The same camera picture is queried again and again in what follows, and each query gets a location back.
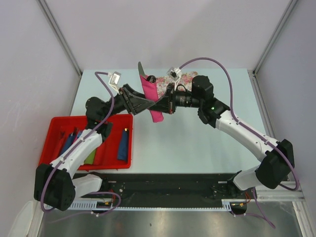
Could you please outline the pink paper napkin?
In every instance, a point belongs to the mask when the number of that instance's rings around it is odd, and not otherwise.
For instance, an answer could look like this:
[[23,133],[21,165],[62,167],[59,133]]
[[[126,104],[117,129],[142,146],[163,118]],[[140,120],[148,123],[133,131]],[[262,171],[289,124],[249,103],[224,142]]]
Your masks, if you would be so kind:
[[[159,99],[157,93],[157,83],[150,83],[146,81],[147,76],[148,75],[146,75],[145,77],[140,76],[141,85],[144,91],[145,98],[156,102]],[[152,120],[154,123],[163,121],[162,112],[150,111],[150,114],[152,116]]]

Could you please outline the floral tray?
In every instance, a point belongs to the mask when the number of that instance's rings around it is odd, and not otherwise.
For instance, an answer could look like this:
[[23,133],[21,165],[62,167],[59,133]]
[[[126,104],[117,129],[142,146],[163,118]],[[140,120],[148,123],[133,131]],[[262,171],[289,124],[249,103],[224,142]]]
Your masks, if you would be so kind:
[[[197,75],[198,73],[195,71],[183,73],[181,76],[181,79],[179,80],[179,84],[183,86],[178,86],[178,90],[185,91],[184,89],[185,87],[188,91],[192,91],[192,80]],[[157,78],[156,83],[157,83],[157,93],[158,93],[159,98],[161,98],[165,94],[167,86],[173,82],[174,81],[168,76]]]

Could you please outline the silver spoon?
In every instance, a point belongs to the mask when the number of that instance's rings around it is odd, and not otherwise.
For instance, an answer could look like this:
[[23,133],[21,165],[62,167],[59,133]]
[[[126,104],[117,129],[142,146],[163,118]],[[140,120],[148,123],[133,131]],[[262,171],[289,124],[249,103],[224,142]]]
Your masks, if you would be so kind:
[[154,75],[149,75],[149,76],[147,76],[146,81],[148,81],[150,83],[155,83],[156,77]]

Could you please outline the silver knife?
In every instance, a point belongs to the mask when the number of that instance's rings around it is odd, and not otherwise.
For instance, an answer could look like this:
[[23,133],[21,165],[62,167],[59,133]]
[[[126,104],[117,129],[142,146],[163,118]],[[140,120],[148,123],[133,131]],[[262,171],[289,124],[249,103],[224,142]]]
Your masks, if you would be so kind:
[[139,73],[139,75],[142,76],[142,77],[145,77],[145,76],[146,76],[146,74],[145,74],[145,72],[144,72],[144,69],[143,69],[143,66],[142,66],[142,64],[141,64],[140,61],[138,62],[138,73]]

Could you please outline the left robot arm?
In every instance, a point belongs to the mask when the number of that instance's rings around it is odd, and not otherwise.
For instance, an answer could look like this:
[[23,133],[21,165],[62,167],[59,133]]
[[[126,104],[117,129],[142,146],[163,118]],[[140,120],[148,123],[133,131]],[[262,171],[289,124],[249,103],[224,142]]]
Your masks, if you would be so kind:
[[108,118],[124,110],[136,115],[156,103],[125,84],[117,95],[104,102],[98,97],[87,100],[87,125],[80,137],[50,164],[40,164],[36,169],[34,198],[40,202],[43,212],[57,208],[68,209],[74,199],[96,194],[102,198],[108,194],[109,185],[99,175],[88,174],[75,179],[74,175],[85,159],[109,137],[112,123]]

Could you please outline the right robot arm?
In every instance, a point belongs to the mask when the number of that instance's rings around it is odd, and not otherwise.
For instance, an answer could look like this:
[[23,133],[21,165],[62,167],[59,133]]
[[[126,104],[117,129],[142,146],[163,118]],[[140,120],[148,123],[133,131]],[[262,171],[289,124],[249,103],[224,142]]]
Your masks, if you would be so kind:
[[232,107],[215,98],[213,84],[207,76],[193,77],[190,86],[171,81],[162,96],[158,95],[155,76],[142,77],[141,82],[145,97],[156,103],[156,108],[151,108],[154,122],[163,120],[162,113],[174,113],[176,107],[197,108],[198,117],[204,124],[227,133],[259,160],[259,166],[239,171],[230,179],[228,193],[231,197],[239,198],[245,190],[259,185],[275,189],[294,169],[292,143],[286,139],[278,141],[239,119]]

